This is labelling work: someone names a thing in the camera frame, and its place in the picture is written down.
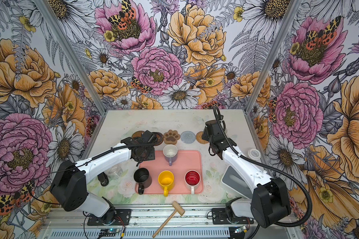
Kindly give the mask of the woven rattan round coaster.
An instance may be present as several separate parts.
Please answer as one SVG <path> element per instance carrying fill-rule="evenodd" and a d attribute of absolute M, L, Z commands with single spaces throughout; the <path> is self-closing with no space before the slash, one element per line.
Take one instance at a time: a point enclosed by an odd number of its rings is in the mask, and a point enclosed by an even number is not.
<path fill-rule="evenodd" d="M 209 144 L 209 142 L 208 142 L 207 140 L 202 139 L 202 134 L 203 134 L 202 131 L 199 131 L 199 132 L 196 134 L 196 140 L 197 140 L 197 142 L 199 142 L 200 144 Z"/>

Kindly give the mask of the grey-blue woven round coaster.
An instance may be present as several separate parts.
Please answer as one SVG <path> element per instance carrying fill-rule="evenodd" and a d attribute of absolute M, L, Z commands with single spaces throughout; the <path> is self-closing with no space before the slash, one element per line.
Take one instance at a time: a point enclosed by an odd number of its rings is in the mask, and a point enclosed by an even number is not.
<path fill-rule="evenodd" d="M 180 139 L 185 144 L 192 144 L 196 141 L 196 135 L 192 131 L 184 131 L 180 135 Z"/>

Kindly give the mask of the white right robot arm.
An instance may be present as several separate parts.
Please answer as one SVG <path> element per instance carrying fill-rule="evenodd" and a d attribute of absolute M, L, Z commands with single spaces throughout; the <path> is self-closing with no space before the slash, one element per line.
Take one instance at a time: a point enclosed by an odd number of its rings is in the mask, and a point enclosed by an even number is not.
<path fill-rule="evenodd" d="M 245 157 L 236 143 L 223 133 L 218 121 L 210 120 L 205 123 L 202 139 L 209 142 L 210 155 L 217 155 L 232 167 L 252 193 L 250 202 L 234 199 L 227 203 L 226 213 L 234 221 L 240 217 L 252 218 L 263 228 L 279 225 L 279 221 L 291 213 L 286 184 L 257 167 L 259 163 Z"/>

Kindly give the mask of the black mug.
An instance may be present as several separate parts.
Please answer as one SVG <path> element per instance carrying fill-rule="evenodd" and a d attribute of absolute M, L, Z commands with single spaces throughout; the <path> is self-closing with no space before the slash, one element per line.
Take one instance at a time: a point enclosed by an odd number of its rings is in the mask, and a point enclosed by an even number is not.
<path fill-rule="evenodd" d="M 139 168 L 134 173 L 134 180 L 137 184 L 137 192 L 143 195 L 145 190 L 152 184 L 152 177 L 146 168 Z"/>

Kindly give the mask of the dark wooden scratched coaster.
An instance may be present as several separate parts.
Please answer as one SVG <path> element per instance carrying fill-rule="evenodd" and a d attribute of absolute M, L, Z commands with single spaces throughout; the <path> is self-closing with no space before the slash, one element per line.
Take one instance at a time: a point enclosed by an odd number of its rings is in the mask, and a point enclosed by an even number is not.
<path fill-rule="evenodd" d="M 152 134 L 155 136 L 155 139 L 153 141 L 154 146 L 161 145 L 164 142 L 164 136 L 160 132 L 152 132 Z"/>

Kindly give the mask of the plain brown wooden coaster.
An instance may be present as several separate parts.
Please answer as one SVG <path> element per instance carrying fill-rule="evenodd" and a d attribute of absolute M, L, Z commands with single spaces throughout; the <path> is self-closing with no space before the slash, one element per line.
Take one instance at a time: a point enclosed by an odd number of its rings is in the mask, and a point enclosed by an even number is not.
<path fill-rule="evenodd" d="M 140 138 L 144 134 L 143 130 L 136 131 L 132 134 L 132 138 Z"/>

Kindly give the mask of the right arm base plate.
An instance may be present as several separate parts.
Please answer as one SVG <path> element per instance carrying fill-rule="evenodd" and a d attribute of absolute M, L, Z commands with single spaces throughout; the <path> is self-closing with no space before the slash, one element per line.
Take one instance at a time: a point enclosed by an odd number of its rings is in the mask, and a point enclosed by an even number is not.
<path fill-rule="evenodd" d="M 211 218 L 214 225 L 237 225 L 237 224 L 253 224 L 254 220 L 246 217 L 238 217 L 234 215 L 232 210 L 227 208 L 212 208 Z"/>

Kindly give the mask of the cork paw print coaster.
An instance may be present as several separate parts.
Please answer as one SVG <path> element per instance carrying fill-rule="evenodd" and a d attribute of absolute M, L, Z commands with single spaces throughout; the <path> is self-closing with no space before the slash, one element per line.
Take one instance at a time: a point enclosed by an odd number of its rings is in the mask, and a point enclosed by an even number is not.
<path fill-rule="evenodd" d="M 170 129 L 168 132 L 164 133 L 163 136 L 165 144 L 176 145 L 180 139 L 180 134 L 177 132 L 177 130 Z"/>

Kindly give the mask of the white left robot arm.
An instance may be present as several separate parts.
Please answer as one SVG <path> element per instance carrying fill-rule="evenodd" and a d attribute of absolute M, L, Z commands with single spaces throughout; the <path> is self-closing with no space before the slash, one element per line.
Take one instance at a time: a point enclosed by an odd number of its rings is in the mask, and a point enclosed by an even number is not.
<path fill-rule="evenodd" d="M 164 137 L 159 132 L 145 131 L 140 137 L 128 137 L 109 150 L 78 162 L 63 162 L 56 172 L 50 192 L 67 211 L 81 210 L 110 225 L 116 220 L 113 204 L 104 197 L 87 190 L 94 178 L 124 161 L 133 159 L 138 164 L 155 160 L 155 146 Z"/>

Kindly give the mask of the white mug red inside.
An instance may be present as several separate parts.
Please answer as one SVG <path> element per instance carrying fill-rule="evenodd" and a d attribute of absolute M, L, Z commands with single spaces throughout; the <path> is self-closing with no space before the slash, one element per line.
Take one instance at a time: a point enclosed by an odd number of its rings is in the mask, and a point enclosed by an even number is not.
<path fill-rule="evenodd" d="M 201 182 L 200 174 L 195 170 L 188 171 L 184 176 L 184 181 L 187 189 L 192 195 L 195 194 L 196 189 L 199 187 Z"/>

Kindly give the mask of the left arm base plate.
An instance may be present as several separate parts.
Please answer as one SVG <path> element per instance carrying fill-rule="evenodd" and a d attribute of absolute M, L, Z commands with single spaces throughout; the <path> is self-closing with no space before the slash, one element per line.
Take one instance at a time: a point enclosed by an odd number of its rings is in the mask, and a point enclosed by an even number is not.
<path fill-rule="evenodd" d="M 114 219 L 105 219 L 104 217 L 96 217 L 89 215 L 87 225 L 89 226 L 127 226 L 131 218 L 131 209 L 116 209 Z"/>

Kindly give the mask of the purple mug white inside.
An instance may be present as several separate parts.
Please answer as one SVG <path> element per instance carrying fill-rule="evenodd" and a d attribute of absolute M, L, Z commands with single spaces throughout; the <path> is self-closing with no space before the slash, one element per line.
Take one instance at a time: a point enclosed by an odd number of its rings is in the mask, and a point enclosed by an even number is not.
<path fill-rule="evenodd" d="M 178 157 L 178 148 L 173 144 L 168 144 L 163 149 L 165 160 L 172 166 Z"/>

